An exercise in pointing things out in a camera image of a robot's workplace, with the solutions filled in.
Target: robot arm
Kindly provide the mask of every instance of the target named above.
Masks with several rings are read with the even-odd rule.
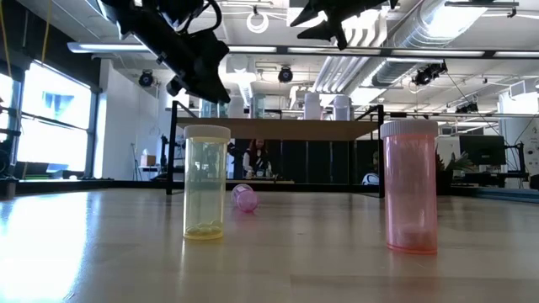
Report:
[[[157,63],[170,68],[176,76],[167,91],[176,96],[184,88],[188,94],[213,103],[229,103],[227,90],[219,78],[219,63],[228,53],[213,30],[222,16],[215,0],[87,0],[106,19],[116,24],[123,40],[134,35],[154,55]],[[216,24],[193,34],[190,22],[212,6]],[[176,32],[181,24],[185,26]]]

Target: white container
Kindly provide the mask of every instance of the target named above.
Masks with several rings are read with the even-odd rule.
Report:
[[[184,237],[222,237],[227,144],[230,130],[213,125],[185,127]]]
[[[242,97],[232,97],[228,104],[228,118],[245,118]]]
[[[350,120],[350,98],[339,95],[334,100],[334,118],[336,121]]]
[[[305,106],[303,106],[304,120],[320,120],[322,110],[320,109],[320,95],[317,93],[305,94]]]
[[[210,101],[206,101],[203,98],[199,102],[199,118],[218,118],[219,107]]]
[[[251,98],[251,104],[249,108],[249,118],[251,119],[263,119],[265,112],[266,95],[263,93],[256,93]]]

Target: ceiling light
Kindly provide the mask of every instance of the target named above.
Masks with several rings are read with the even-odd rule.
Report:
[[[497,51],[494,57],[539,58],[539,51]]]
[[[444,57],[480,57],[485,52],[482,50],[394,50],[395,56],[444,56]]]
[[[290,54],[306,54],[306,55],[336,55],[336,56],[377,56],[380,55],[378,49],[368,48],[353,48],[339,50],[336,47],[289,47]]]
[[[226,7],[245,7],[256,6],[259,8],[272,8],[273,3],[271,1],[217,1],[222,6]]]
[[[253,24],[253,17],[255,15],[262,16],[262,23],[260,23],[259,25]],[[257,14],[250,13],[249,16],[247,17],[247,28],[255,34],[262,34],[268,29],[269,26],[270,26],[270,19],[268,18],[268,15],[266,13],[257,13]]]
[[[397,63],[437,63],[441,64],[444,62],[443,59],[430,59],[430,58],[387,58],[388,62],[397,62]]]
[[[228,46],[231,53],[276,53],[275,46]]]
[[[111,53],[111,52],[150,52],[147,47],[140,44],[112,44],[112,43],[67,43],[67,48],[73,53]]]

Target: person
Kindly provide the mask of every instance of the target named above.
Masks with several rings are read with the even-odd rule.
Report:
[[[264,140],[251,140],[249,149],[243,155],[243,170],[247,172],[247,178],[271,177],[271,163]]]

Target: yellow translucent container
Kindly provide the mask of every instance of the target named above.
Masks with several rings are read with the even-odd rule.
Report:
[[[184,237],[222,237],[230,130],[214,125],[185,127]]]

